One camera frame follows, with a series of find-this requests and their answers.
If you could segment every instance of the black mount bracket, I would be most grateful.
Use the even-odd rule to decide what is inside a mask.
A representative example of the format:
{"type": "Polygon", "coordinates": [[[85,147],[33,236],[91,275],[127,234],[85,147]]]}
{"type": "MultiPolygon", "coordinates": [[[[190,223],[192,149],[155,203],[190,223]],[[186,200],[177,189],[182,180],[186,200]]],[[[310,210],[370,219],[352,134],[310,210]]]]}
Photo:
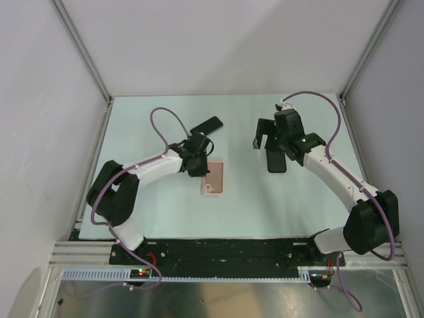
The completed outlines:
{"type": "MultiPolygon", "coordinates": [[[[333,264],[337,252],[321,254],[309,238],[146,239],[134,251],[165,277],[179,278],[297,278],[298,266],[333,264]]],[[[140,266],[120,245],[112,246],[109,263],[140,266]]]]}

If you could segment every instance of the metal floor panel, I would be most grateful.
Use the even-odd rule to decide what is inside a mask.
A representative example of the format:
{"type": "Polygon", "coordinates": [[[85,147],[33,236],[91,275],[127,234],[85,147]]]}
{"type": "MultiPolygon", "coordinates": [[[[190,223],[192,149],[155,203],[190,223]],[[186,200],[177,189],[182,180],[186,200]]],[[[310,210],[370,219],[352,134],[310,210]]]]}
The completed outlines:
{"type": "MultiPolygon", "coordinates": [[[[148,291],[118,286],[83,300],[64,297],[53,317],[407,317],[391,270],[344,271],[343,276],[362,302],[362,314],[350,308],[343,293],[313,291],[307,284],[162,283],[148,291]]],[[[107,284],[70,282],[68,291],[83,294],[107,284]]],[[[333,284],[338,285],[337,277],[333,284]]]]}

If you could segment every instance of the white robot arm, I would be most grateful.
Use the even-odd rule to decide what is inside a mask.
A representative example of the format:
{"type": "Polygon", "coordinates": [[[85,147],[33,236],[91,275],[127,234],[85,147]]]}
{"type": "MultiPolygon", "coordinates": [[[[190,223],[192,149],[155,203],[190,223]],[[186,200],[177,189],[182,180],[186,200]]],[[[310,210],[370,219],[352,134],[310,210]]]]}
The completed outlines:
{"type": "Polygon", "coordinates": [[[384,210],[393,236],[399,235],[397,197],[390,190],[382,193],[354,176],[326,151],[326,143],[322,138],[315,133],[305,134],[301,118],[292,105],[281,101],[276,109],[274,120],[258,120],[253,141],[253,147],[259,149],[262,135],[268,135],[265,145],[268,171],[285,172],[286,156],[290,160],[296,160],[323,180],[350,213],[344,227],[315,235],[314,241],[319,251],[329,254],[353,250],[358,254],[365,254],[389,241],[387,228],[370,196],[384,210]]]}
{"type": "Polygon", "coordinates": [[[208,173],[206,148],[210,139],[194,132],[187,140],[171,144],[166,154],[137,163],[120,165],[111,160],[104,164],[87,195],[87,202],[93,207],[100,191],[122,170],[127,170],[116,179],[99,202],[96,213],[113,228],[119,240],[130,250],[135,250],[144,240],[142,232],[133,221],[132,213],[139,187],[169,174],[187,171],[191,177],[208,173]]]}

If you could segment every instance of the white wall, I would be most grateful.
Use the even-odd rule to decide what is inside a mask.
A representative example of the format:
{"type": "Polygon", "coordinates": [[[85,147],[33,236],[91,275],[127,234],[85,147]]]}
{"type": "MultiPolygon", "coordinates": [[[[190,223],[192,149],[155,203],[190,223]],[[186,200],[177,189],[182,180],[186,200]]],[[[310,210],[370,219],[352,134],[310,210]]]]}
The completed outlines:
{"type": "Polygon", "coordinates": [[[47,0],[0,2],[0,56],[0,317],[6,317],[31,272],[37,282],[25,292],[37,292],[54,243],[68,228],[105,104],[47,0]]]}
{"type": "Polygon", "coordinates": [[[388,0],[64,0],[112,95],[340,92],[388,0]]]}
{"type": "Polygon", "coordinates": [[[424,2],[404,1],[347,98],[370,179],[399,197],[401,239],[424,297],[424,2]]]}

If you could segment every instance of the smartphone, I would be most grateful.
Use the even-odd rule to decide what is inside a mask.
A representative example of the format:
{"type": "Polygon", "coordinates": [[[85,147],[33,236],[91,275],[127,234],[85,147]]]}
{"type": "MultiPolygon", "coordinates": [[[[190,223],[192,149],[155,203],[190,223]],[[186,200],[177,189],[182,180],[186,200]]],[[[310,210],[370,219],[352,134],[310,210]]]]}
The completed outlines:
{"type": "Polygon", "coordinates": [[[208,161],[209,173],[203,178],[204,194],[222,194],[224,179],[224,163],[222,161],[208,161]]]}
{"type": "Polygon", "coordinates": [[[198,131],[199,133],[203,133],[205,136],[207,136],[220,129],[223,125],[223,122],[220,121],[218,117],[214,116],[209,118],[207,121],[204,121],[200,125],[194,127],[193,129],[190,129],[190,132],[193,134],[193,131],[198,131]]]}

